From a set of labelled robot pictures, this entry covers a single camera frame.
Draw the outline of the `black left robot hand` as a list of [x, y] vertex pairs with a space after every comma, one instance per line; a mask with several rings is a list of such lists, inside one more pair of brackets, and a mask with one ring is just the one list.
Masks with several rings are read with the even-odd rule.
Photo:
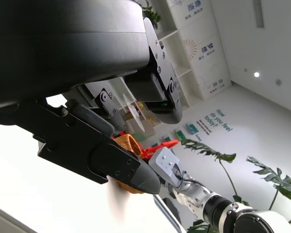
[[113, 140], [113, 124], [76, 100], [46, 100], [119, 77], [162, 122], [180, 122], [177, 75], [137, 2], [0, 0], [0, 124], [29, 131], [39, 157], [94, 182], [158, 194], [158, 175]]

